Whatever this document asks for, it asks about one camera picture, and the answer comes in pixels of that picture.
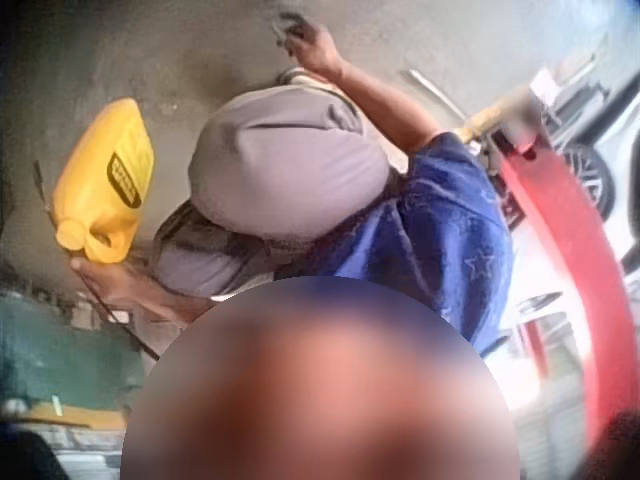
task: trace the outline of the bottle handle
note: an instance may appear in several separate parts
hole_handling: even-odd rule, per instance
[[[120,231],[106,234],[110,245],[105,245],[90,232],[87,233],[84,246],[87,258],[100,263],[119,263],[123,261],[127,256],[132,240],[127,233]]]

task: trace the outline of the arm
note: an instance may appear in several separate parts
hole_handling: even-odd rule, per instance
[[[100,265],[83,258],[71,260],[71,268],[108,305],[143,307],[159,317],[185,328],[216,303],[208,298],[189,297],[171,292],[152,278],[126,264]]]
[[[290,55],[344,91],[402,151],[415,154],[442,133],[436,120],[407,95],[343,59],[325,27],[299,15],[284,18],[296,22],[287,29],[285,47]]]

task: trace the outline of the rim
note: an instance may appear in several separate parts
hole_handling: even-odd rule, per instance
[[[571,173],[582,184],[594,205],[598,206],[604,193],[604,180],[589,154],[579,149],[567,149],[564,158]]]

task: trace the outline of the black label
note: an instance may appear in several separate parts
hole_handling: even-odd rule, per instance
[[[131,175],[115,152],[107,166],[107,178],[114,190],[118,192],[120,199],[129,208],[138,208],[142,204],[142,199]]]

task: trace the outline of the hand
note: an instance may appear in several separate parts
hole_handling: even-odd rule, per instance
[[[285,30],[287,38],[284,46],[301,67],[327,80],[341,75],[345,61],[325,26],[311,23],[295,13],[284,13],[281,18],[294,22]]]
[[[132,308],[137,304],[136,292],[144,277],[131,265],[104,265],[80,257],[72,258],[70,265],[107,305]]]

